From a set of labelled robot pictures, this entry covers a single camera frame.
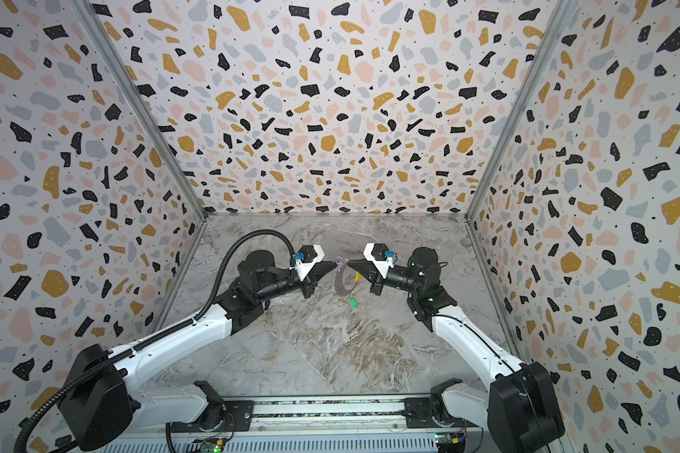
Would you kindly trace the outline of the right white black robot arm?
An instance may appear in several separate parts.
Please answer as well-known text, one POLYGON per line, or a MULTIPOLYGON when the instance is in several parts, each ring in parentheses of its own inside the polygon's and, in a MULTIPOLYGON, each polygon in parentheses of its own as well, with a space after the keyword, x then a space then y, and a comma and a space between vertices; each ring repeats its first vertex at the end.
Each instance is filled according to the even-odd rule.
POLYGON ((376 296, 386 288, 404 292, 413 317, 445 341, 483 384, 477 390, 462 379, 449 379, 433 387, 425 414, 438 426, 470 423, 502 452, 537 452, 564 435, 550 372, 538 362, 523 362, 470 320, 442 285, 445 264, 434 249, 418 247, 400 265, 386 245, 369 243, 363 258, 347 265, 376 296))

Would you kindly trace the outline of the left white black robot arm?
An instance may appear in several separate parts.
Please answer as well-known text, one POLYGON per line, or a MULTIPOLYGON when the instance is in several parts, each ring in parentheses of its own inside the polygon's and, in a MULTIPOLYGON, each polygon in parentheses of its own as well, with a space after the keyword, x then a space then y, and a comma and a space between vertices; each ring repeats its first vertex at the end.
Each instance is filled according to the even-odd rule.
POLYGON ((296 264, 283 269, 276 266, 271 252, 253 251, 238 264, 238 277, 212 298, 200 319, 188 317, 119 347, 91 345, 79 352, 67 378, 76 386, 58 403, 77 447, 83 451, 105 447, 141 424, 198 420, 208 427, 218 424, 219 415, 207 411, 218 411, 222 399, 206 383, 171 391, 166 403, 140 391, 171 364, 248 327, 272 299, 296 291, 309 298, 336 268, 318 245, 304 245, 294 258, 296 264))

